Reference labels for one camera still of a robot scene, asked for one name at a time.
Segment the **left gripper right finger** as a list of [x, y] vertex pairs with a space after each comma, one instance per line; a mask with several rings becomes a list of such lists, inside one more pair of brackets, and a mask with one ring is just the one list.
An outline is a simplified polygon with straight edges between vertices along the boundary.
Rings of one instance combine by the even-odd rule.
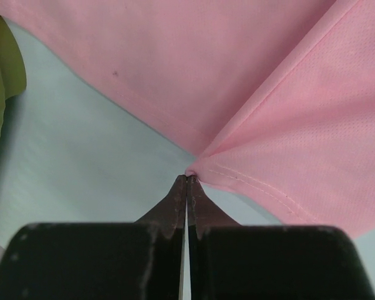
[[375, 299], [346, 233], [333, 226], [243, 226], [187, 178], [193, 299]]

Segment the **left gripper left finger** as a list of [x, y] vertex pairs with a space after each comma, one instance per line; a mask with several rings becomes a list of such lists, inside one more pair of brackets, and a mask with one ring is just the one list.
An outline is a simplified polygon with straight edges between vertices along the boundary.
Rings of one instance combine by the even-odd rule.
[[187, 179], [135, 222], [22, 227], [0, 261], [0, 299], [181, 299]]

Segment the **pink t shirt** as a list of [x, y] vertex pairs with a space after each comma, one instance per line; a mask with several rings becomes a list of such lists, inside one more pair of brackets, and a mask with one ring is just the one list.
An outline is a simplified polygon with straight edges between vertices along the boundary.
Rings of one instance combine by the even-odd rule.
[[0, 1], [188, 174], [284, 223], [375, 228], [375, 1]]

